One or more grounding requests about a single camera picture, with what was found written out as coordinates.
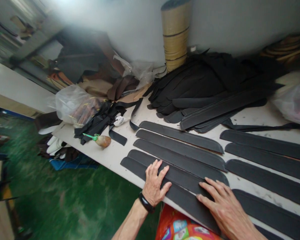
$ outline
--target black wristband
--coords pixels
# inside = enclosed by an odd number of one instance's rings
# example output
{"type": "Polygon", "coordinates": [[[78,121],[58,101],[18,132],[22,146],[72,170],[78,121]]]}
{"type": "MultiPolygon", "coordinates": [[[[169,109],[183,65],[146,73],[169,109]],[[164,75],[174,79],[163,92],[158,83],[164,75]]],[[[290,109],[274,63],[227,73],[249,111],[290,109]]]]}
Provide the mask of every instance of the black wristband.
{"type": "Polygon", "coordinates": [[[142,192],[139,193],[139,200],[142,203],[142,205],[144,206],[144,208],[149,212],[149,213],[153,213],[155,207],[153,207],[144,197],[144,195],[142,194],[142,192]]]}

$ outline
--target blue plastic basket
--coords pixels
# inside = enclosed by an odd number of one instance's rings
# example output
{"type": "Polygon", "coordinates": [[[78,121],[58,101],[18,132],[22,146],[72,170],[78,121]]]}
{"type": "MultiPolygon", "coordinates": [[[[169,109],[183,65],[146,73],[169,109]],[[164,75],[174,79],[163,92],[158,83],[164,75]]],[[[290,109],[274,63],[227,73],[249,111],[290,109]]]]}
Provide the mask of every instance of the blue plastic basket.
{"type": "Polygon", "coordinates": [[[99,167],[99,163],[94,161],[92,158],[84,155],[83,153],[79,154],[79,156],[72,160],[71,162],[65,162],[59,159],[51,158],[49,160],[50,164],[54,167],[55,170],[59,171],[62,169],[70,168],[70,169],[78,169],[78,168],[94,168],[97,169],[99,167]]]}

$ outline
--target white plastic bag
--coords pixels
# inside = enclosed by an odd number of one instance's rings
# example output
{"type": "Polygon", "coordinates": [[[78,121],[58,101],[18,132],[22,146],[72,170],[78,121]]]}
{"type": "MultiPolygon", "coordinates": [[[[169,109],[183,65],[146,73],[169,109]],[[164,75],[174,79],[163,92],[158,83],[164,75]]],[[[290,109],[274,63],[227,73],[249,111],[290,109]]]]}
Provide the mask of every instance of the white plastic bag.
{"type": "Polygon", "coordinates": [[[272,102],[286,119],[300,124],[300,84],[276,95],[272,102]]]}
{"type": "Polygon", "coordinates": [[[117,55],[115,55],[114,58],[119,60],[125,69],[123,77],[127,75],[132,75],[140,81],[139,85],[135,90],[139,90],[140,88],[142,88],[148,83],[151,83],[154,80],[155,76],[152,73],[152,62],[135,61],[130,64],[117,55]]]}
{"type": "Polygon", "coordinates": [[[55,109],[58,118],[80,128],[99,111],[105,101],[107,98],[93,97],[81,87],[70,85],[55,95],[55,109]]]}

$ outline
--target green floor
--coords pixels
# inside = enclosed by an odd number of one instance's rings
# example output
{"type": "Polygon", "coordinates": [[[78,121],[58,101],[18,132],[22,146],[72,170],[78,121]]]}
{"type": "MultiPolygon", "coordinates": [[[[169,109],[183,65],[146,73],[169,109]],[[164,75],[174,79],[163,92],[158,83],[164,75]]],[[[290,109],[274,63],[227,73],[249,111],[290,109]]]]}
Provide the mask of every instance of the green floor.
{"type": "MultiPolygon", "coordinates": [[[[38,157],[36,142],[42,138],[32,122],[15,119],[4,129],[11,137],[0,151],[11,160],[8,176],[16,209],[26,229],[40,240],[111,239],[140,188],[100,166],[55,171],[38,157]]],[[[147,217],[137,239],[154,239],[158,209],[147,217]]]]}

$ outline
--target workbench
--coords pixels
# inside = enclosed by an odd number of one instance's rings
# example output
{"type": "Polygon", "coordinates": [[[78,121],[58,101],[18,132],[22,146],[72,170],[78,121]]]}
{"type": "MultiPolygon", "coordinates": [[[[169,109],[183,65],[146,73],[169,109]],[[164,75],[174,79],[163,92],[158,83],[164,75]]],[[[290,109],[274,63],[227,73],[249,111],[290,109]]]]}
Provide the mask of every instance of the workbench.
{"type": "MultiPolygon", "coordinates": [[[[135,124],[139,125],[142,121],[150,121],[154,123],[159,123],[162,125],[174,127],[176,129],[180,129],[178,127],[179,124],[170,124],[166,123],[163,119],[159,119],[156,116],[156,110],[149,110],[147,108],[147,105],[150,104],[148,98],[144,98],[143,102],[138,109],[136,115],[133,118],[133,121],[135,124]]],[[[127,109],[127,112],[124,114],[125,122],[123,125],[119,127],[114,127],[113,130],[124,137],[128,139],[127,143],[125,146],[122,146],[121,144],[112,141],[110,146],[107,147],[106,149],[101,149],[94,141],[89,141],[85,145],[80,144],[79,139],[74,138],[74,128],[73,126],[66,124],[66,123],[61,123],[58,128],[53,132],[53,135],[60,138],[64,142],[68,143],[72,147],[76,148],[80,152],[86,154],[87,156],[91,157],[95,161],[99,162],[103,166],[107,167],[111,171],[117,173],[121,177],[127,179],[129,182],[135,184],[136,186],[143,188],[144,181],[131,173],[129,170],[126,168],[122,167],[120,165],[121,160],[128,155],[128,152],[131,149],[137,149],[133,146],[134,141],[137,139],[135,136],[136,132],[134,132],[130,125],[129,125],[129,118],[131,115],[131,112],[134,107],[127,109]]],[[[263,107],[256,107],[256,108],[246,108],[236,114],[234,117],[231,118],[233,124],[238,124],[238,125],[266,125],[266,126],[281,126],[283,124],[288,123],[287,120],[285,120],[281,113],[273,106],[270,102],[268,102],[265,106],[263,107]]],[[[217,142],[219,142],[223,148],[229,143],[228,141],[221,140],[219,138],[220,134],[222,131],[226,130],[227,128],[224,127],[223,125],[219,125],[213,130],[205,133],[205,134],[200,134],[201,136],[211,138],[217,142]]],[[[107,135],[108,136],[109,132],[109,127],[107,127],[102,135],[107,135]]],[[[275,131],[264,131],[264,132],[252,132],[252,134],[260,135],[260,136],[265,136],[273,139],[280,139],[284,141],[289,141],[293,143],[298,143],[300,144],[300,130],[293,129],[293,130],[275,130],[275,131]]],[[[299,182],[300,180],[290,177],[288,175],[285,175],[283,173],[277,172],[275,170],[266,168],[262,165],[258,165],[253,162],[249,162],[243,158],[237,157],[235,155],[225,153],[222,155],[222,158],[227,162],[230,159],[240,159],[242,161],[248,162],[252,165],[256,165],[260,168],[264,168],[268,171],[274,172],[278,175],[284,176],[288,179],[291,179],[295,182],[299,182]]],[[[232,173],[224,173],[226,177],[229,180],[230,187],[232,189],[241,189],[243,191],[246,191],[248,193],[251,193],[255,196],[258,196],[262,199],[265,199],[266,201],[269,201],[273,204],[276,204],[277,206],[283,207],[284,209],[291,211],[293,213],[296,213],[300,215],[300,205],[285,199],[278,194],[275,194],[263,187],[260,187],[248,180],[245,180],[241,177],[238,177],[232,173]]],[[[172,206],[176,210],[184,213],[185,215],[189,216],[190,218],[196,220],[193,218],[191,215],[189,215],[187,212],[185,212],[181,207],[176,205],[174,202],[172,202],[168,198],[164,198],[163,200],[165,203],[168,205],[172,206]]],[[[264,223],[258,221],[257,219],[252,218],[252,222],[259,225],[260,227],[273,232],[274,234],[282,237],[283,239],[291,239],[282,233],[278,232],[277,230],[270,228],[269,226],[265,225],[264,223]]]]}

